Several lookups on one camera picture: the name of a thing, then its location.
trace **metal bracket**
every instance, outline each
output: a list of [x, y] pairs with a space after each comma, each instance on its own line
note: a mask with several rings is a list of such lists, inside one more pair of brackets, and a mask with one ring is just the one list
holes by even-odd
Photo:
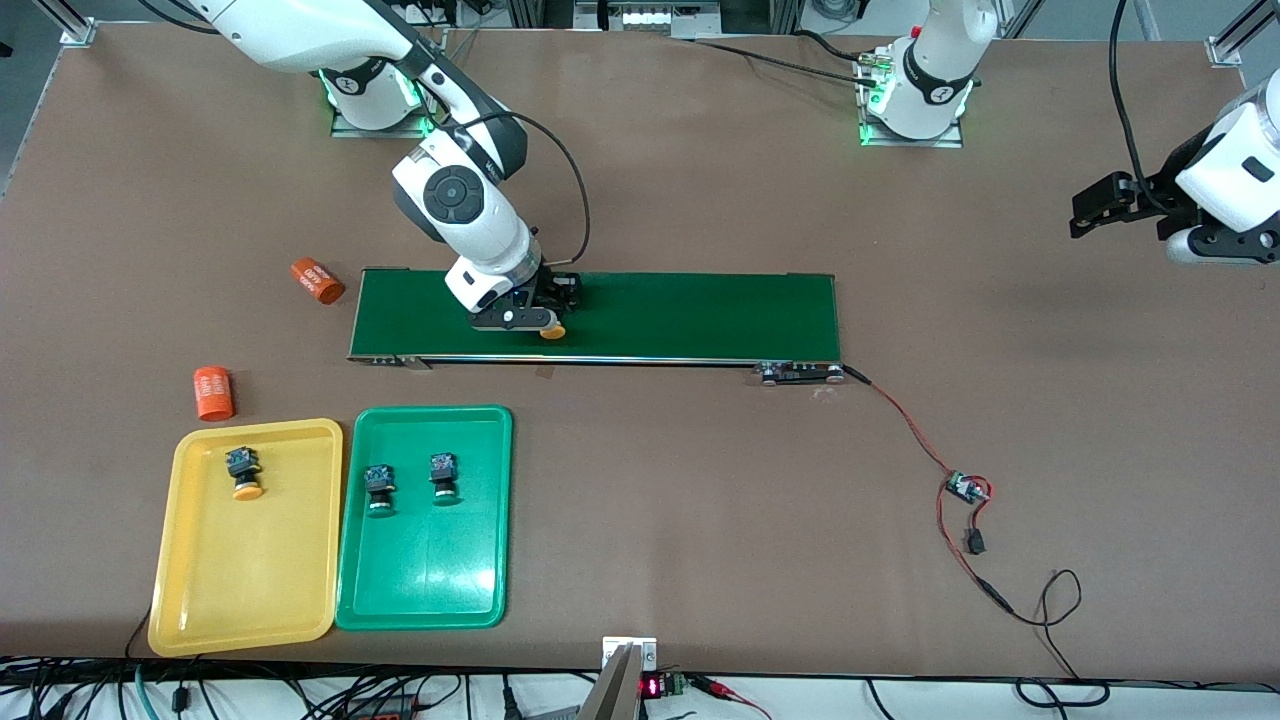
[[631, 638], [625, 635], [609, 635], [600, 643], [600, 667], [609, 664], [609, 659], [618, 651], [618, 646], [640, 646], [641, 670], [654, 673], [658, 670], [658, 639], [657, 638]]
[[[881, 56], [890, 54], [890, 47], [882, 46], [876, 49], [874, 55]], [[858, 101], [858, 137], [861, 145], [878, 147], [947, 147], [952, 150], [964, 147], [964, 137], [960, 132], [959, 117], [951, 120], [951, 127], [948, 127], [942, 135], [929, 140], [913, 140], [910, 137], [902, 137], [901, 135], [888, 129], [884, 120], [867, 111], [867, 106], [872, 104], [872, 101], [879, 101], [879, 94], [883, 91], [884, 82], [892, 69], [886, 69], [881, 65], [868, 68], [861, 63], [852, 63], [852, 67], [854, 76], [870, 78], [877, 83], [881, 83], [878, 87], [865, 87], [859, 85], [855, 90], [855, 99]]]
[[1254, 0], [1217, 35], [1204, 41], [1208, 61], [1215, 68], [1238, 68], [1240, 50], [1280, 15], [1280, 0]]
[[59, 44], [63, 47], [88, 47], [93, 44], [93, 38], [97, 36], [97, 20], [93, 18], [84, 18], [84, 29], [81, 37], [72, 35], [70, 32], [63, 31]]
[[760, 384], [765, 387], [837, 386], [845, 382], [845, 369], [840, 363], [758, 363], [751, 372], [760, 375]]

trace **power cable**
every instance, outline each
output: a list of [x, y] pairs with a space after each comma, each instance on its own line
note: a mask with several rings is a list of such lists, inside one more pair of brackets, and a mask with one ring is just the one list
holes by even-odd
[[582, 170], [577, 168], [577, 161], [573, 160], [573, 154], [568, 151], [568, 147], [564, 145], [564, 142], [561, 138], [556, 137], [556, 133], [552, 132], [547, 126], [539, 123], [538, 120], [530, 118], [524, 113], [516, 113], [515, 110], [495, 110], [493, 113], [485, 113], [484, 115], [480, 115], [474, 120], [467, 120], [457, 126], [447, 126], [447, 127], [465, 129], [471, 126], [477, 126], [485, 120], [492, 120], [495, 118], [516, 118], [517, 120], [522, 120], [525, 123], [534, 126], [535, 128], [541, 131], [543, 135], [550, 138], [550, 141], [556, 143], [556, 147], [559, 147], [559, 151], [564, 155], [564, 159], [568, 160], [568, 167], [571, 170], [573, 170], [573, 179], [577, 181], [577, 191], [582, 196], [582, 243], [579, 246], [577, 252], [575, 252], [573, 256], [570, 258], [568, 260], [557, 260], [554, 263], [547, 263], [547, 266], [558, 268], [561, 265], [572, 265], [573, 263], [577, 263], [582, 258], [582, 255], [586, 254], [586, 247], [591, 242], [591, 201], [586, 196], [586, 182], [582, 179]]
[[[847, 1], [849, 1], [850, 5], [852, 5], [852, 3], [854, 3], [854, 0], [847, 0]], [[796, 37], [808, 37], [809, 40], [813, 40], [814, 42], [817, 42], [818, 45], [820, 45], [822, 49], [826, 50], [827, 53], [835, 55], [836, 58], [840, 58], [841, 60], [849, 60], [850, 63], [856, 63], [860, 55], [865, 55], [867, 54], [867, 51], [863, 51], [863, 53], [845, 53], [844, 50], [836, 47], [831, 42], [827, 42], [826, 37], [818, 35], [817, 32], [813, 32], [812, 29], [797, 29], [797, 31], [792, 32], [791, 35], [794, 35]]]
[[178, 26], [178, 27], [180, 27], [183, 29], [189, 29], [191, 32], [198, 32], [200, 35], [220, 35], [216, 29], [214, 29], [211, 27], [193, 26], [193, 24], [189, 24], [189, 23], [184, 23], [184, 22], [182, 22], [182, 20], [179, 20], [179, 19], [172, 17], [172, 15], [166, 15], [165, 13], [161, 13], [160, 9], [156, 8], [155, 5], [152, 5], [151, 3], [147, 3], [147, 0], [138, 0], [138, 4], [142, 5], [143, 8], [146, 8], [147, 10], [151, 10], [157, 18], [160, 18], [161, 20], [164, 20], [164, 22], [166, 22], [169, 24], [175, 24], [175, 26]]
[[867, 678], [867, 689], [872, 692], [872, 700], [876, 702], [876, 708], [881, 711], [884, 720], [896, 720], [892, 714], [884, 707], [884, 702], [879, 698], [879, 693], [876, 692], [876, 682]]
[[1124, 10], [1128, 4], [1129, 0], [1116, 3], [1116, 14], [1111, 20], [1111, 36], [1107, 38], [1107, 77], [1111, 81], [1111, 100], [1115, 101], [1116, 114], [1120, 115], [1120, 127], [1124, 129], [1124, 143], [1129, 150], [1129, 161], [1133, 164], [1134, 181], [1138, 183], [1142, 195], [1146, 196], [1147, 202], [1151, 202], [1153, 208], [1169, 215], [1172, 214], [1172, 210], [1160, 200], [1156, 200], [1156, 196], [1151, 192], [1151, 183], [1147, 182], [1147, 174], [1142, 172], [1142, 159], [1138, 158], [1138, 145], [1133, 138], [1133, 123], [1129, 122], [1129, 111], [1125, 110], [1124, 97], [1120, 94], [1116, 50], [1120, 45], [1120, 20], [1124, 18]]
[[786, 60], [780, 60], [777, 58], [769, 58], [768, 55], [760, 55], [759, 53], [751, 53], [750, 50], [742, 50], [742, 49], [739, 49], [739, 47], [730, 47], [728, 45], [717, 45], [714, 42], [705, 42], [705, 41], [701, 41], [701, 40], [692, 41], [692, 44], [698, 45], [699, 47], [714, 47], [717, 50], [723, 50], [726, 53], [732, 53], [735, 55], [741, 55], [744, 58], [750, 58], [753, 60], [760, 60], [762, 63], [769, 63], [769, 64], [777, 65], [780, 68], [787, 68], [788, 70], [796, 70], [796, 72], [809, 73], [809, 74], [818, 76], [818, 77], [824, 77], [824, 78], [831, 78], [831, 79], [838, 79], [841, 82], [851, 82], [854, 85], [861, 85], [861, 86], [865, 86], [865, 87], [876, 87], [876, 81], [873, 81], [870, 78], [861, 78], [861, 77], [846, 76], [846, 74], [840, 74], [840, 73], [832, 73], [832, 72], [828, 72], [828, 70], [819, 70], [818, 68], [810, 68], [808, 65], [799, 65], [796, 63], [788, 63]]

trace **orange can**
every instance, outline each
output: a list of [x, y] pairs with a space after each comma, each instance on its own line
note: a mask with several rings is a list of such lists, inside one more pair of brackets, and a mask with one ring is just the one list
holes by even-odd
[[292, 265], [289, 265], [289, 272], [293, 273], [293, 279], [298, 281], [302, 287], [307, 288], [311, 297], [315, 297], [325, 305], [342, 297], [342, 293], [347, 290], [338, 281], [338, 278], [329, 274], [329, 270], [324, 269], [324, 265], [316, 263], [311, 258], [300, 258]]
[[232, 378], [227, 368], [206, 365], [196, 370], [196, 416], [206, 423], [220, 423], [236, 415], [232, 402]]

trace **brown table surface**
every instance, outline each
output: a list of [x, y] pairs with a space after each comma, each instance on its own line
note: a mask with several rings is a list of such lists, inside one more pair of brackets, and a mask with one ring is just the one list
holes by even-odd
[[[1121, 60], [1151, 169], [1239, 90], [1199, 45]], [[997, 42], [963, 151], [859, 147], [847, 86], [643, 33], [484, 33], [463, 67], [582, 164], [582, 269], [835, 273], [847, 360], [997, 484], [978, 571], [1025, 614], [1080, 574], [1055, 639], [1082, 674], [1274, 680], [1280, 277], [1175, 266], [1151, 223], [1068, 238], [1071, 195], [1126, 165], [1105, 61]], [[411, 141], [330, 140], [312, 78], [175, 28], [105, 27], [56, 73], [0, 204], [0, 652], [122, 652], [202, 427], [191, 372], [223, 364], [234, 423], [497, 402], [517, 427], [497, 628], [244, 656], [590, 667], [602, 635], [652, 634], [686, 669], [1057, 673], [943, 547], [938, 473], [869, 388], [355, 365], [358, 269], [452, 263], [392, 204]], [[530, 143], [504, 190], [567, 255], [577, 192]], [[352, 286], [338, 305], [289, 278], [301, 255]]]

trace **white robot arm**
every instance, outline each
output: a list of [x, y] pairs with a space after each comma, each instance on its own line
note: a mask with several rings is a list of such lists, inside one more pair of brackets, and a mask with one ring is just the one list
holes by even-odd
[[1156, 225], [1175, 263], [1271, 264], [1280, 258], [1280, 70], [1245, 91], [1184, 142], [1156, 174], [1149, 196], [1129, 173], [1073, 199], [1071, 237], [1164, 215]]
[[[548, 269], [529, 225], [497, 187], [525, 164], [525, 128], [439, 47], [380, 0], [197, 0], [196, 6], [262, 67], [320, 72], [339, 92], [362, 85], [383, 95], [398, 79], [394, 69], [434, 95], [451, 120], [396, 165], [396, 205], [458, 254], [445, 282], [474, 327], [561, 328], [576, 302], [577, 277]], [[366, 108], [380, 106], [384, 115], [410, 102], [372, 100]]]
[[877, 50], [892, 58], [892, 70], [867, 111], [911, 140], [945, 133], [964, 111], [974, 69], [998, 24], [991, 0], [931, 0], [919, 35]]

